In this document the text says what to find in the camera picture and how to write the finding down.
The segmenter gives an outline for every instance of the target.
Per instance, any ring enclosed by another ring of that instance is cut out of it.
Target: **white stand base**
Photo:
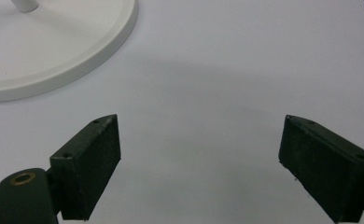
[[[106,61],[127,39],[135,0],[39,0],[20,13],[0,0],[0,101],[70,83]]]

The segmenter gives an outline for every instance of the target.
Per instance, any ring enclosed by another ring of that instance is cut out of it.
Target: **white surface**
[[[42,0],[29,13],[0,1],[0,101],[86,75],[124,43],[136,17],[135,0]]]
[[[139,5],[88,76],[0,103],[0,181],[117,113],[122,159],[87,223],[331,223],[278,149],[286,114],[364,148],[363,0]]]

